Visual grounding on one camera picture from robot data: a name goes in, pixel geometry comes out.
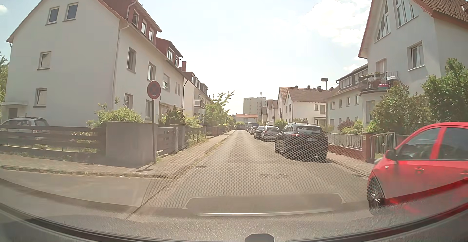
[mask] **tall building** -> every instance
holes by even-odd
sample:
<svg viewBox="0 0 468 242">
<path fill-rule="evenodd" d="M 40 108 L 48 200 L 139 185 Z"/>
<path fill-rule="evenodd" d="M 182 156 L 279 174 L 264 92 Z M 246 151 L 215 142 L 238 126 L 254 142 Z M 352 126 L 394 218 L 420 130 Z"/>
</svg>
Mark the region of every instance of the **tall building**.
<svg viewBox="0 0 468 242">
<path fill-rule="evenodd" d="M 262 107 L 266 107 L 266 97 L 244 98 L 244 114 L 257 114 L 261 117 Z"/>
</svg>

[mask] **sky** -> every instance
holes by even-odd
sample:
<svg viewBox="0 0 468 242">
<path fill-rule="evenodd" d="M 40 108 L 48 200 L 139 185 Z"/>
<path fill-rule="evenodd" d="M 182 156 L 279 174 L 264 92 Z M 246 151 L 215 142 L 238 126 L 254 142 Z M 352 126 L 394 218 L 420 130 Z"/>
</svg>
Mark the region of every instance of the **sky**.
<svg viewBox="0 0 468 242">
<path fill-rule="evenodd" d="M 138 0 L 208 94 L 277 99 L 278 87 L 325 87 L 366 63 L 357 57 L 371 0 Z M 0 0 L 0 52 L 40 0 Z"/>
</svg>

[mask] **brick pavement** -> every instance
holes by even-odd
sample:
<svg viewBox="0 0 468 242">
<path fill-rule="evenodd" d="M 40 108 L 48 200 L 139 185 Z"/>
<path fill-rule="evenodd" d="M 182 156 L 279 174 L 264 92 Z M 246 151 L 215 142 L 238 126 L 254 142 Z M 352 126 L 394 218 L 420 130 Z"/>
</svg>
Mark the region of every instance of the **brick pavement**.
<svg viewBox="0 0 468 242">
<path fill-rule="evenodd" d="M 360 161 L 344 155 L 328 153 L 327 158 L 340 166 L 343 166 L 353 172 L 364 176 L 369 176 L 372 169 L 374 168 L 374 165 L 371 163 Z"/>
<path fill-rule="evenodd" d="M 164 158 L 160 158 L 155 164 L 146 165 L 141 168 L 57 161 L 6 154 L 0 154 L 0 168 L 51 174 L 174 178 L 205 155 L 208 155 L 210 150 L 216 148 L 234 132 L 230 131 L 218 137 L 212 137 L 204 143 L 197 144 L 173 155 L 167 155 Z"/>
</svg>

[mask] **side mirror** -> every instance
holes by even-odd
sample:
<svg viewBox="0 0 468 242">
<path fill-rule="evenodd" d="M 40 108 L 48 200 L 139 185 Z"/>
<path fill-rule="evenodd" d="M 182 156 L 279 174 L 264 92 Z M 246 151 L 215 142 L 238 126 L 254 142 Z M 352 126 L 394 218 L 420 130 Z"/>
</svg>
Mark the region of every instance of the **side mirror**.
<svg viewBox="0 0 468 242">
<path fill-rule="evenodd" d="M 396 150 L 395 149 L 387 150 L 385 152 L 385 158 L 396 161 L 398 158 L 396 155 Z"/>
</svg>

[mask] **balcony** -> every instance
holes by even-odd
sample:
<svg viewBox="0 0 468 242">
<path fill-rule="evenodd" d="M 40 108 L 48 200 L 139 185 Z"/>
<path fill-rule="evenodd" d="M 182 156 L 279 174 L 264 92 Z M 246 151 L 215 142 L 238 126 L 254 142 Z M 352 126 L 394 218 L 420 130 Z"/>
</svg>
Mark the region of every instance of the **balcony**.
<svg viewBox="0 0 468 242">
<path fill-rule="evenodd" d="M 202 100 L 194 100 L 193 107 L 205 108 L 205 103 Z"/>
<path fill-rule="evenodd" d="M 360 92 L 385 92 L 398 78 L 398 71 L 374 72 L 359 77 Z"/>
</svg>

